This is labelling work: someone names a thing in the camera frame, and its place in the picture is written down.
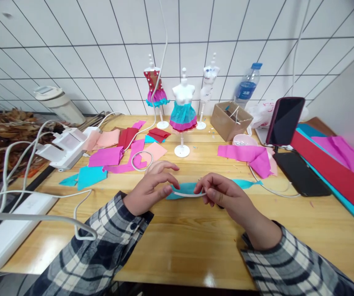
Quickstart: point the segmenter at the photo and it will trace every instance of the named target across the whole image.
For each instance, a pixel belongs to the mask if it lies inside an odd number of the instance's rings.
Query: white mannequin
[[[148,57],[149,57],[149,67],[145,68],[144,72],[160,71],[161,69],[154,66],[154,62],[152,61],[152,55],[149,54]],[[162,110],[160,107],[159,107],[159,116],[161,117],[161,121],[157,123],[156,127],[159,129],[167,128],[169,126],[169,123],[163,120]]]
[[[182,68],[182,78],[181,83],[175,87],[173,87],[173,94],[176,97],[177,105],[185,105],[190,104],[193,99],[193,94],[195,92],[195,86],[192,84],[188,84],[188,79],[186,78],[186,68]],[[181,145],[178,145],[174,149],[174,153],[178,157],[187,157],[190,153],[189,147],[184,145],[184,136],[181,133]]]
[[[206,124],[202,121],[203,119],[203,111],[205,109],[205,105],[208,101],[211,100],[211,95],[213,93],[213,84],[215,79],[218,76],[220,68],[215,65],[215,56],[217,54],[213,54],[213,60],[211,61],[211,66],[207,66],[203,68],[203,88],[200,90],[200,101],[202,103],[202,111],[200,113],[200,120],[197,125],[197,129],[204,130],[206,128]]]

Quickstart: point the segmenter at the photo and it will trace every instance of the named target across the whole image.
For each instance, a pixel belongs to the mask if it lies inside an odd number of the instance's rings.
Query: small bowl
[[[238,134],[233,138],[233,145],[235,146],[258,146],[257,141],[246,134]]]

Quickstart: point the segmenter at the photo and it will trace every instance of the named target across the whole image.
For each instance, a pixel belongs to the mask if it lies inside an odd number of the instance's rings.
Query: plastic water bottle
[[[239,83],[234,93],[234,101],[241,108],[245,109],[248,101],[252,97],[256,86],[259,83],[259,70],[262,63],[253,63],[251,69],[248,69],[243,79]]]

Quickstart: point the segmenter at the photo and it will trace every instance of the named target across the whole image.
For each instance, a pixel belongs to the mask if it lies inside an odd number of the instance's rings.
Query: bottle label
[[[250,99],[254,93],[255,88],[255,83],[250,81],[243,81],[237,87],[236,97],[239,99]]]

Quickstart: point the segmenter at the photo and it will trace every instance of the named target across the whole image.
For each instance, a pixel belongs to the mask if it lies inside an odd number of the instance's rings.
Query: red phone case
[[[283,98],[280,98],[276,101],[276,105],[274,106],[274,112],[273,112],[273,116],[271,117],[271,121],[270,121],[270,125],[269,125],[269,131],[267,133],[267,137],[266,137],[266,144],[268,145],[269,144],[269,141],[270,141],[270,136],[271,136],[271,133],[273,131],[273,128],[274,128],[274,123],[276,121],[276,116],[277,116],[277,112],[278,112],[278,108],[280,106],[280,104],[282,103],[282,101],[284,100],[287,100],[287,99],[297,99],[297,100],[303,100],[305,101],[305,99],[303,97],[283,97]],[[299,118],[301,116],[301,112],[303,110],[303,108],[301,108],[300,110],[300,113],[299,113]],[[297,128],[297,124],[299,123],[299,120],[296,122],[296,125],[294,127],[294,130]],[[283,144],[271,144],[273,146],[287,146],[289,145],[290,143],[283,143]]]

